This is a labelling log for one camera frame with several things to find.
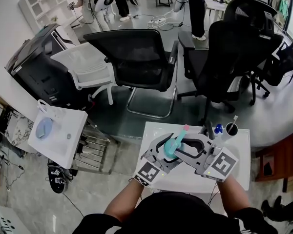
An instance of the shoe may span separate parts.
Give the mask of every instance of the shoe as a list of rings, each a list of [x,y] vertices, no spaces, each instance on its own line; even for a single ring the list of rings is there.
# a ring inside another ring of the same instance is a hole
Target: shoe
[[[127,17],[121,18],[120,21],[126,21],[126,20],[128,20],[129,18],[130,18],[130,17],[127,16]]]
[[[199,40],[199,41],[205,41],[206,40],[206,37],[203,35],[202,37],[196,37],[195,35],[192,35],[192,37],[194,38],[194,39],[197,39],[197,40]]]

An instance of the white chair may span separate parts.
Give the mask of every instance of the white chair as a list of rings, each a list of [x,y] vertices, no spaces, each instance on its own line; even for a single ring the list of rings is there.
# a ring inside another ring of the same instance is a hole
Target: white chair
[[[104,58],[105,56],[88,42],[51,56],[51,59],[69,70],[78,90],[100,86],[93,95],[89,95],[89,100],[107,89],[108,103],[112,105],[112,86],[116,86],[114,71],[112,65],[106,63]]]

